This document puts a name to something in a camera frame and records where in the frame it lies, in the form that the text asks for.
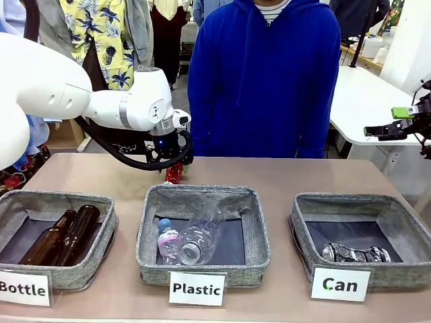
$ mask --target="striped shirt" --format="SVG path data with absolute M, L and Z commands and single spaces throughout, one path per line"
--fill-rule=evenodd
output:
M 256 5 L 256 7 L 261 11 L 269 26 L 271 25 L 271 22 L 273 22 L 274 19 L 283 11 L 283 9 L 288 6 L 290 1 L 291 0 L 283 0 L 278 5 L 273 5 L 271 7 L 263 7 L 261 5 Z

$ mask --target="black and silver can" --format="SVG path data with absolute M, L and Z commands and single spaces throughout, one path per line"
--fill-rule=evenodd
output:
M 389 253 L 383 248 L 348 248 L 332 242 L 323 246 L 322 257 L 333 262 L 391 262 Z

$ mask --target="gray jacket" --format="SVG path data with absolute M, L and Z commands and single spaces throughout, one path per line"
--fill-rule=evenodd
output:
M 37 0 L 40 10 L 40 37 L 48 47 L 71 57 L 72 42 L 59 0 Z M 147 0 L 126 0 L 126 25 L 138 64 L 149 66 L 153 57 L 153 24 Z

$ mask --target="yellow pineapple print shirt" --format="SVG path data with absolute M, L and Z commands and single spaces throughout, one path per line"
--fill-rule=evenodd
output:
M 60 0 L 72 40 L 72 57 L 82 65 L 94 39 L 109 89 L 133 83 L 133 45 L 125 24 L 125 0 Z

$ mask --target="green clip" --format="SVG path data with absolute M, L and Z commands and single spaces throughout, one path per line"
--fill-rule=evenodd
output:
M 407 111 L 409 108 L 392 108 L 392 117 L 394 119 L 413 119 Z

